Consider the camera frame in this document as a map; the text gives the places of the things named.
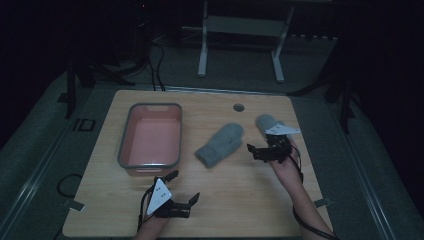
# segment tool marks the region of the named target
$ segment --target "dark background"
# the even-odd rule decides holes
[[[0,146],[66,70],[69,56],[117,64],[126,30],[140,22],[154,19],[176,39],[182,24],[201,26],[201,1],[141,2],[147,4],[141,15],[132,1],[0,3]],[[423,215],[424,1],[373,1],[359,8],[358,2],[336,3],[299,5],[290,33],[338,37],[325,70],[353,76],[363,111]]]

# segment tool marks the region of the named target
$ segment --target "metal stand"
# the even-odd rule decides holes
[[[283,71],[280,63],[280,53],[283,48],[284,40],[290,26],[294,13],[294,7],[288,10],[285,21],[261,20],[237,17],[223,17],[208,15],[208,1],[203,1],[203,28],[202,28],[202,49],[200,51],[199,77],[206,76],[206,64],[208,58],[208,32],[222,32],[234,34],[249,34],[259,36],[278,37],[279,42],[275,50],[271,51],[272,62],[274,65],[276,81],[284,82]]]

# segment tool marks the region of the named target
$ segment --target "human arm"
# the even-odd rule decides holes
[[[293,140],[290,140],[292,146],[297,149],[296,144]],[[293,149],[291,157],[298,161],[298,153]],[[278,161],[269,162],[272,169],[275,172],[278,180],[281,185],[287,190],[290,195],[290,198],[293,202],[293,207],[297,215],[302,219],[307,225],[312,226],[324,233],[334,236],[333,232],[327,226],[327,224],[322,219],[321,215],[317,211],[314,203],[303,187],[302,180],[300,178],[298,169],[293,161],[287,158],[281,164]],[[300,226],[301,235],[303,239],[306,240],[315,240],[315,239],[325,239],[309,230]]]
[[[168,221],[169,218],[152,216],[141,225],[133,240],[155,240],[159,237]]]

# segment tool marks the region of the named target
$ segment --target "wooden tabletop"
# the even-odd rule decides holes
[[[268,163],[253,160],[246,144],[267,147],[255,125],[268,113],[299,128],[289,98],[270,95],[118,91],[88,162],[75,201],[63,227],[69,237],[130,237],[137,229],[140,200],[153,177],[131,177],[117,162],[130,107],[135,103],[178,103],[183,110],[179,176],[168,183],[173,200],[200,198],[190,218],[169,221],[161,237],[283,237],[299,235],[289,195]],[[233,109],[242,104],[243,112]],[[243,145],[212,169],[194,152],[222,126],[236,122],[244,129]],[[304,186],[312,200],[322,198],[302,134],[293,135],[302,154]],[[321,215],[331,227],[325,207]]]

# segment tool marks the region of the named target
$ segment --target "gray fabric object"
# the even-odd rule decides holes
[[[266,132],[265,131],[274,127],[275,125],[277,125],[277,123],[284,125],[284,126],[286,125],[281,120],[278,120],[278,121],[275,120],[275,118],[273,116],[269,115],[269,114],[262,114],[262,115],[259,115],[256,118],[256,126],[259,128],[259,130],[261,131],[262,136],[264,138],[266,138]],[[289,139],[292,139],[290,134],[287,134],[287,137]]]
[[[242,136],[242,126],[237,123],[228,123],[194,154],[206,168],[212,168],[241,146]]]

